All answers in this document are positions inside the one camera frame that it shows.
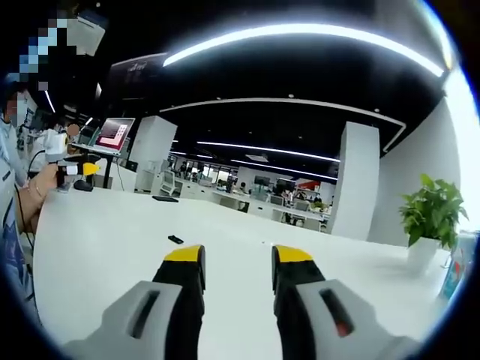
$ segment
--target laptop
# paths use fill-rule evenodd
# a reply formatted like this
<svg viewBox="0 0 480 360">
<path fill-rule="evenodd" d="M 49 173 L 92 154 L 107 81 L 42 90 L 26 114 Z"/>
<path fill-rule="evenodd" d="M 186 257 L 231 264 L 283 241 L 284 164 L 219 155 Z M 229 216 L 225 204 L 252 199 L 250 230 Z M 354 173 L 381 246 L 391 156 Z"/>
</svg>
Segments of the laptop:
<svg viewBox="0 0 480 360">
<path fill-rule="evenodd" d="M 93 146 L 83 144 L 72 145 L 81 149 L 119 156 L 134 121 L 135 118 L 107 118 Z"/>
</svg>

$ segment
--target black cable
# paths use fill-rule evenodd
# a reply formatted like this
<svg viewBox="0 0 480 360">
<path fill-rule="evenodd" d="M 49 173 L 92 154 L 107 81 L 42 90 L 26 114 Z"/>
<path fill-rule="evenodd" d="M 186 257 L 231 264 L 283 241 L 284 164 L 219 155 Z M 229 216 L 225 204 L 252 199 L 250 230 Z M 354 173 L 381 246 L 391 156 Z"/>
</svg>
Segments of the black cable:
<svg viewBox="0 0 480 360">
<path fill-rule="evenodd" d="M 121 183 L 121 189 L 123 191 L 125 191 L 124 187 L 123 187 L 123 181 L 122 181 L 122 176 L 120 175 L 120 168 L 119 168 L 119 159 L 117 158 L 117 171 L 118 171 L 118 177 L 120 178 L 120 183 Z"/>
<path fill-rule="evenodd" d="M 33 160 L 37 157 L 38 154 L 41 154 L 42 152 L 45 152 L 45 150 L 40 150 L 37 154 L 33 155 L 33 158 L 30 161 L 30 165 L 28 165 L 28 171 L 27 174 L 30 173 L 30 169 L 32 168 Z"/>
<path fill-rule="evenodd" d="M 22 208 L 22 200 L 20 199 L 20 192 L 18 191 L 18 187 L 16 185 L 15 185 L 15 190 L 16 190 L 16 195 L 18 196 L 20 214 L 22 215 L 23 231 L 25 231 L 25 235 L 27 235 L 28 242 L 30 243 L 31 249 L 33 250 L 33 243 L 32 243 L 32 240 L 30 240 L 29 232 L 27 231 L 27 225 L 25 223 L 25 218 L 23 217 L 23 208 Z"/>
</svg>

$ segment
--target black phone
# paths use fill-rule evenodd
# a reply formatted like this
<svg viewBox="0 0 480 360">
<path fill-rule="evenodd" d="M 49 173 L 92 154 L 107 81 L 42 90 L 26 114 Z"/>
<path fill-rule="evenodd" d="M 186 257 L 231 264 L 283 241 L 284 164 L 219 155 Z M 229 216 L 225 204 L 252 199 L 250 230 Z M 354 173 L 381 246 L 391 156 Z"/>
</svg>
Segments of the black phone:
<svg viewBox="0 0 480 360">
<path fill-rule="evenodd" d="M 170 196 L 158 196 L 158 195 L 154 195 L 152 196 L 155 200 L 157 201 L 166 201 L 167 203 L 177 203 L 178 200 L 173 198 L 173 197 L 170 197 Z"/>
<path fill-rule="evenodd" d="M 183 240 L 177 238 L 175 235 L 170 235 L 168 239 L 175 242 L 176 244 L 183 244 Z"/>
</svg>

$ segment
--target laptop screen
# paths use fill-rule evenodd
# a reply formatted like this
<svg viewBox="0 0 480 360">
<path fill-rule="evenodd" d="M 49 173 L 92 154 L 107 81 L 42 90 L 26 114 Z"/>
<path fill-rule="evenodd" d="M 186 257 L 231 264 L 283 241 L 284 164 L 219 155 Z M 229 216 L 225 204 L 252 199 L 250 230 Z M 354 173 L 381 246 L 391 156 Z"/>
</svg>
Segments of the laptop screen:
<svg viewBox="0 0 480 360">
<path fill-rule="evenodd" d="M 134 121 L 135 118 L 108 118 L 95 144 L 120 152 Z"/>
</svg>

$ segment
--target white flower pot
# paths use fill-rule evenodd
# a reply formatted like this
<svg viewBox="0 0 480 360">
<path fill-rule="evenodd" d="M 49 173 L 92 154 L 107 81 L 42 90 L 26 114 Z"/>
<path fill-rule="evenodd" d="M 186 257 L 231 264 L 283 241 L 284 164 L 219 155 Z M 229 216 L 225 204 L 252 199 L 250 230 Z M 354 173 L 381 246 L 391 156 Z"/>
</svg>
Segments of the white flower pot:
<svg viewBox="0 0 480 360">
<path fill-rule="evenodd" d="M 416 275 L 423 275 L 431 264 L 435 253 L 439 248 L 439 242 L 432 238 L 420 238 L 408 248 L 408 269 Z"/>
</svg>

